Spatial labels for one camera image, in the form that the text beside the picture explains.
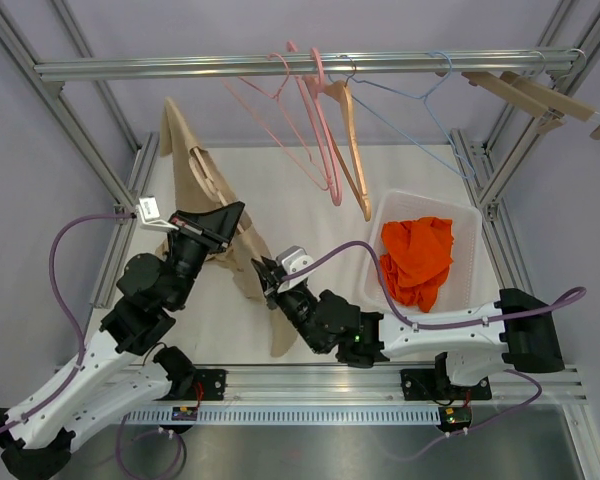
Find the beige hanger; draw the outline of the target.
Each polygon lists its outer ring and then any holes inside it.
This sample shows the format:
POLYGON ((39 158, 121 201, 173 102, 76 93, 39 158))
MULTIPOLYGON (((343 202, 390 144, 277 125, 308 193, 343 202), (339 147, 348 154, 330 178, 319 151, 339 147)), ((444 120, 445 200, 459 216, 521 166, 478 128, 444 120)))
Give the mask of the beige hanger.
POLYGON ((203 149, 192 148, 188 162, 196 182, 210 201, 227 206, 237 200, 236 194, 203 149))

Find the orange t shirt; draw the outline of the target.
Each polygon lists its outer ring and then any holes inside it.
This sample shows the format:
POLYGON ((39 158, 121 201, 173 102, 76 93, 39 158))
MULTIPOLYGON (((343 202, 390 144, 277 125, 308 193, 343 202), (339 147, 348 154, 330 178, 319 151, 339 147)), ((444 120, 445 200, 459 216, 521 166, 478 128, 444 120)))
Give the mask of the orange t shirt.
POLYGON ((386 253, 380 257, 382 275, 391 298, 428 313, 447 281, 454 237, 453 221, 439 217, 391 221, 382 226, 386 253))

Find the thick pink plastic hanger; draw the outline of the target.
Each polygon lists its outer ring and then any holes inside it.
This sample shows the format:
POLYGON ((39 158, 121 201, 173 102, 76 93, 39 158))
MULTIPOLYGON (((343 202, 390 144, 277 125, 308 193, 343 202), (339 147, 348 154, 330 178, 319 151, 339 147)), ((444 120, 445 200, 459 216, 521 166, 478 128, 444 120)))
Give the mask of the thick pink plastic hanger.
POLYGON ((324 67, 320 53, 315 47, 310 48, 309 56, 316 67, 316 73, 296 76, 295 80, 323 161, 327 190, 333 205, 340 206, 342 183, 337 167, 335 146, 319 100, 319 94, 325 86, 324 67))

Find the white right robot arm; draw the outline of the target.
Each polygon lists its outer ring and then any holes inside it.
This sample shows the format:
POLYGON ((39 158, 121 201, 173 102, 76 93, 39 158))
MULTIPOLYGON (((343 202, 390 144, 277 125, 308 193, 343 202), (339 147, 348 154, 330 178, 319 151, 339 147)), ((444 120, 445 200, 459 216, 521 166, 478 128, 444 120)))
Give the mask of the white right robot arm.
POLYGON ((435 357, 431 398, 449 400, 486 377, 515 370, 548 374, 565 363, 551 313, 532 295, 507 288, 496 301, 464 311, 422 314, 409 323, 384 312, 364 312, 324 290, 314 295, 305 280, 284 281, 282 264, 252 263, 270 309, 279 310, 316 354, 333 353, 349 367, 428 353, 435 357))

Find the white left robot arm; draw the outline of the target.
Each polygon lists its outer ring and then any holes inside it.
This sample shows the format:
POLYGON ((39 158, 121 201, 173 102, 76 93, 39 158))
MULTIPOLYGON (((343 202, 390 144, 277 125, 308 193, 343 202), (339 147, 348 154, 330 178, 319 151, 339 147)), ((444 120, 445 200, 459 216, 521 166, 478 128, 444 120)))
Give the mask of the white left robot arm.
POLYGON ((179 348, 161 347, 208 256, 226 251, 244 203, 162 220, 152 197, 137 214, 165 231, 169 250, 133 256, 116 286, 121 298, 76 356, 27 399, 0 408, 1 459, 17 479, 50 479, 91 437, 154 400, 202 396, 196 367, 179 348))

